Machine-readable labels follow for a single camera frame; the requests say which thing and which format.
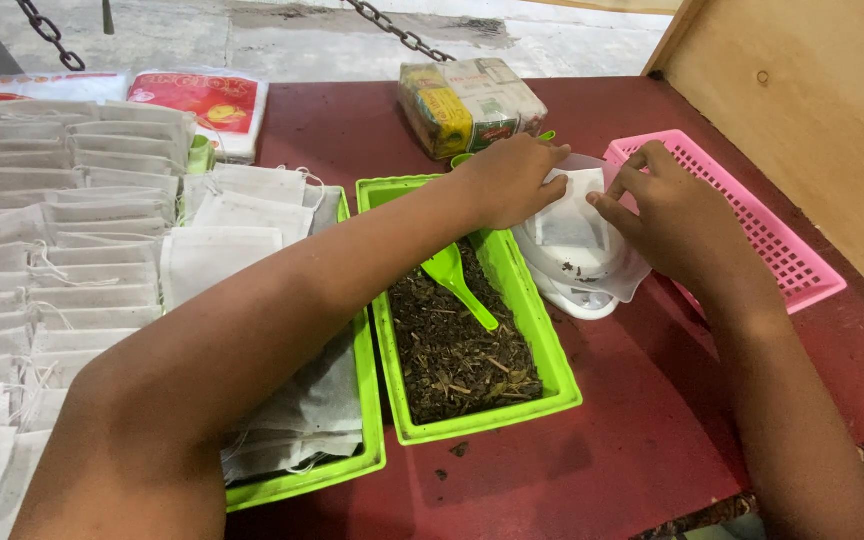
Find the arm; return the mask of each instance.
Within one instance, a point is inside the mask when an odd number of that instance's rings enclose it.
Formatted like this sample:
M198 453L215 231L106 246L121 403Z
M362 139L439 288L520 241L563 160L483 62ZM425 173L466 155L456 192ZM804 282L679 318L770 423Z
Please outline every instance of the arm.
M627 190L638 216L618 203ZM702 304L770 538L864 539L864 471L852 440L725 198L651 141L606 194L587 199Z
M528 135L208 289L76 377L13 539L221 538L220 436L409 270L566 192Z

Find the pink basket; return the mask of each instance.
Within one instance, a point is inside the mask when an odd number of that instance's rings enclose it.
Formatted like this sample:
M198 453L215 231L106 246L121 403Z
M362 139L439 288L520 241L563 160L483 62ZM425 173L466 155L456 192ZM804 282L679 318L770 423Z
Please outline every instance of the pink basket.
M621 166L646 141L659 140L688 172L708 181L735 207L735 217L745 227L751 247L769 265L778 288L785 295L788 312L799 310L846 289L839 276L809 245L783 223L715 159L678 129L661 131L611 141L605 160ZM699 313L702 308L689 291L676 283Z

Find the green plastic tray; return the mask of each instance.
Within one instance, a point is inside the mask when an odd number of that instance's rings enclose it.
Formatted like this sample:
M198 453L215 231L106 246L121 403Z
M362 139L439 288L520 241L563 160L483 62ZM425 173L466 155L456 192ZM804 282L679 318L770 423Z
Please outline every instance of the green plastic tray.
M360 179L355 184L359 213L402 197L438 176ZM513 313L515 325L532 350L535 368L543 383L542 398L451 420L415 425L405 395L389 295L383 292L372 302L372 312L385 381L389 387L391 415L398 441L403 445L477 434L582 405L582 393L575 383L566 353L512 233L509 230L483 229L469 238L488 283L502 294L502 301Z
M340 222L349 219L349 201L342 190L339 201ZM369 314L363 309L352 320L355 333L355 372L359 378L359 400L362 403L362 439L360 454L341 461L314 467L305 474L285 474L225 490L225 510L234 512L281 501L310 491L374 473L385 467L385 438L382 434L382 410L378 400L376 353L373 350Z

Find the gray floor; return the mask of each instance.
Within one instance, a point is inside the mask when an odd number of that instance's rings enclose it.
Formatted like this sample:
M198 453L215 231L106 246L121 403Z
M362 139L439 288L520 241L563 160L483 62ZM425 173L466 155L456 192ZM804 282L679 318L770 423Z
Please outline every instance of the gray floor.
M499 57L521 77L638 75L670 20L517 0L372 3L460 60ZM112 0L111 36L102 32L99 0L35 5L89 70L229 68L280 83L384 81L398 79L404 62L427 61L340 0ZM15 0L0 0L0 39L28 73L65 70Z

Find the metal chain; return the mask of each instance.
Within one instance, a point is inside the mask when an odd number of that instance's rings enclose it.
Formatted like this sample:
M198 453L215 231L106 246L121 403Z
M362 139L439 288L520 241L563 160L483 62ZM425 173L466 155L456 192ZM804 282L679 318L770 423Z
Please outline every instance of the metal chain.
M66 51L66 47L60 43L63 33L59 31L54 22L49 20L49 17L40 15L39 10L36 9L31 0L15 0L15 2L18 3L19 8L22 8L22 13L29 18L32 30L42 36L42 40L52 43L58 49L58 59L66 68L69 68L69 71L86 71L86 63L82 61L79 55L72 51Z
M412 49L413 51L418 51L419 53L426 55L427 57L436 62L455 60L455 56L447 55L446 53L438 49L433 49L426 45L426 43L423 42L423 39L416 35L413 31L405 31L397 27L395 24L392 23L392 19L390 19L385 13L378 10L376 6L373 6L369 2L366 2L365 0L342 0L342 2L348 2L349 4L351 4L360 16L375 23L375 26L381 28L383 32L395 34L403 45Z

